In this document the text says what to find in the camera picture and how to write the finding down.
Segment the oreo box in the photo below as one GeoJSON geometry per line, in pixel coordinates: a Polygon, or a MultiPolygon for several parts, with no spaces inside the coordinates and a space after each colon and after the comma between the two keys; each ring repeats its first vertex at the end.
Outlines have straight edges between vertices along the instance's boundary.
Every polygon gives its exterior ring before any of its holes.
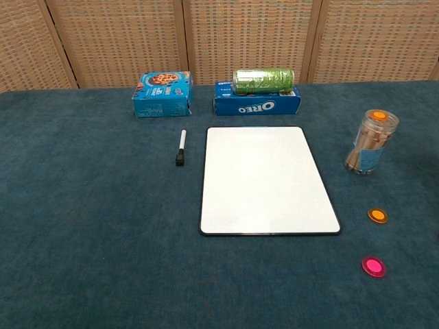
{"type": "Polygon", "coordinates": [[[190,115],[192,77],[184,72],[144,73],[132,96],[136,117],[190,115]]]}
{"type": "Polygon", "coordinates": [[[216,115],[296,114],[300,105],[297,88],[289,93],[236,95],[231,82],[215,84],[216,115]]]}

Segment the orange lid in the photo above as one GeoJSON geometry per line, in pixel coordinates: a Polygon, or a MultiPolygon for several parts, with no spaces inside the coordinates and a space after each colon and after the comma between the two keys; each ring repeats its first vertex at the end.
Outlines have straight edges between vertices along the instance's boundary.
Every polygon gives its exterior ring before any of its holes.
{"type": "Polygon", "coordinates": [[[379,110],[370,113],[370,117],[378,121],[386,121],[389,118],[387,113],[379,110]]]}
{"type": "Polygon", "coordinates": [[[368,216],[375,223],[385,224],[388,221],[387,213],[382,209],[378,209],[378,208],[369,209],[368,216]]]}

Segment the dry erase marker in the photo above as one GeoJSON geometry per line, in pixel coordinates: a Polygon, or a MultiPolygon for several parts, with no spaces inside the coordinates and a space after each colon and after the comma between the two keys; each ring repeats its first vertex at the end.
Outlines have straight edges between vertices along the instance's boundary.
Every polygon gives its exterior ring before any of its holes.
{"type": "Polygon", "coordinates": [[[186,140],[186,130],[181,131],[180,137],[180,147],[178,148],[178,154],[176,158],[176,166],[185,165],[185,140],[186,140]]]}

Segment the clear plastic container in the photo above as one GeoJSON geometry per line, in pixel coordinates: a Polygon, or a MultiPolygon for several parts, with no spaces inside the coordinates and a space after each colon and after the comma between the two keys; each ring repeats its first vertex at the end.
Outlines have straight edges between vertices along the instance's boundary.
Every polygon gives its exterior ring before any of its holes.
{"type": "Polygon", "coordinates": [[[371,174],[378,165],[399,119],[384,110],[369,110],[364,114],[354,148],[345,160],[346,168],[360,175],[371,174]]]}

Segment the wooden frame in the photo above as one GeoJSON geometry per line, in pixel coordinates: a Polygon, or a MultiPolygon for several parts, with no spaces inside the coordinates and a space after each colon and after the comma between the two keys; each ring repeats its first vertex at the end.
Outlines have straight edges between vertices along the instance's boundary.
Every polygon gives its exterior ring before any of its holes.
{"type": "Polygon", "coordinates": [[[56,32],[54,23],[50,17],[49,10],[47,9],[46,3],[44,0],[36,0],[38,7],[41,10],[41,14],[43,15],[43,18],[45,20],[47,29],[49,30],[49,33],[54,40],[56,51],[58,52],[58,55],[60,56],[62,66],[64,67],[64,70],[66,71],[67,78],[69,79],[69,82],[72,86],[72,88],[78,88],[78,83],[76,82],[75,75],[72,71],[72,68],[69,64],[69,59],[67,58],[67,55],[64,51],[63,45],[61,43],[60,37],[58,33],[56,32]]]}
{"type": "Polygon", "coordinates": [[[61,38],[62,45],[64,46],[64,49],[66,51],[66,54],[69,58],[71,68],[73,69],[73,72],[76,76],[76,81],[78,81],[78,85],[81,88],[81,86],[85,85],[84,80],[82,79],[81,69],[80,65],[75,59],[75,56],[72,56],[74,54],[73,49],[71,48],[70,43],[68,42],[68,38],[64,33],[64,29],[62,28],[62,22],[60,15],[58,14],[57,8],[56,8],[56,0],[46,0],[47,7],[49,8],[51,12],[51,17],[54,20],[55,26],[57,26],[58,34],[61,38]]]}
{"type": "Polygon", "coordinates": [[[190,1],[183,2],[183,14],[185,16],[185,39],[186,39],[186,47],[187,47],[187,62],[189,65],[189,69],[191,70],[193,84],[197,84],[196,80],[196,65],[195,65],[195,54],[194,54],[194,46],[193,46],[193,30],[192,30],[192,15],[191,15],[191,3],[190,1]]]}
{"type": "Polygon", "coordinates": [[[185,30],[185,17],[183,14],[183,1],[173,0],[173,2],[174,2],[174,16],[176,18],[178,57],[180,59],[181,70],[188,71],[189,61],[187,58],[187,49],[186,49],[186,30],[185,30]]]}
{"type": "Polygon", "coordinates": [[[439,80],[439,58],[438,61],[436,62],[436,65],[431,70],[428,80],[439,80]]]}
{"type": "Polygon", "coordinates": [[[299,82],[301,84],[307,83],[309,68],[311,65],[311,56],[314,48],[314,40],[316,39],[317,25],[319,22],[319,16],[323,1],[324,0],[313,0],[311,18],[309,19],[307,42],[305,44],[305,52],[303,54],[302,71],[300,72],[299,82]]]}
{"type": "Polygon", "coordinates": [[[322,36],[323,36],[323,30],[324,30],[324,24],[327,19],[327,13],[329,9],[329,0],[322,0],[322,4],[320,6],[320,10],[318,13],[317,18],[317,25],[316,25],[316,32],[314,34],[313,38],[313,46],[311,50],[311,56],[309,59],[309,68],[308,68],[308,74],[306,78],[307,84],[312,84],[314,81],[314,75],[316,74],[316,67],[317,67],[317,59],[318,59],[318,53],[320,44],[322,42],[322,36]]]}

